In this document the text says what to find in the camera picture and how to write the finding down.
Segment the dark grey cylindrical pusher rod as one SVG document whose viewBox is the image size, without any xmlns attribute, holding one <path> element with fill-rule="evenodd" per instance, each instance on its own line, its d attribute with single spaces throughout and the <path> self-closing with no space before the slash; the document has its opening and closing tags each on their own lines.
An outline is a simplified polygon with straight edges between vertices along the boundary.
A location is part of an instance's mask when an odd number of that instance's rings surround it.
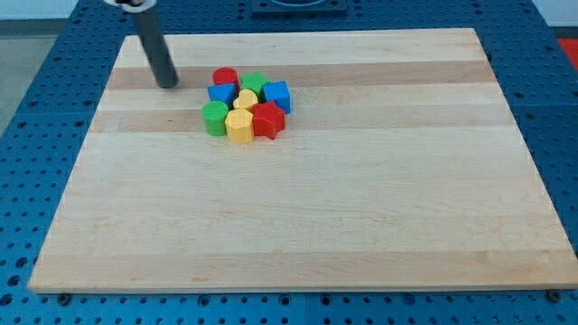
<svg viewBox="0 0 578 325">
<path fill-rule="evenodd" d="M 139 3 L 132 6 L 132 9 L 135 28 L 157 86 L 175 87 L 179 82 L 178 74 L 164 38 L 155 3 Z"/>
</svg>

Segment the white rod mount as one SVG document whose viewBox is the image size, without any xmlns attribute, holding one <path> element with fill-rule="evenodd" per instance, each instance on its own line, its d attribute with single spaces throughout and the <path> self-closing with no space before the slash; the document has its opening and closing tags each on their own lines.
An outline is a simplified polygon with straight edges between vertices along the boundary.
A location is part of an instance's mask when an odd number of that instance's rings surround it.
<svg viewBox="0 0 578 325">
<path fill-rule="evenodd" d="M 103 2 L 120 7 L 126 12 L 144 12 L 157 4 L 157 0 L 103 0 Z"/>
</svg>

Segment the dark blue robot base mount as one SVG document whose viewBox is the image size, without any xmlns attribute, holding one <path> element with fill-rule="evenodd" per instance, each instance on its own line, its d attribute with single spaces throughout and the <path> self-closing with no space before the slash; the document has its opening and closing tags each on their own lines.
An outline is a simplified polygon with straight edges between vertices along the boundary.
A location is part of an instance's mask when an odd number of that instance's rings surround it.
<svg viewBox="0 0 578 325">
<path fill-rule="evenodd" d="M 345 14 L 347 0 L 252 0 L 251 14 Z"/>
</svg>

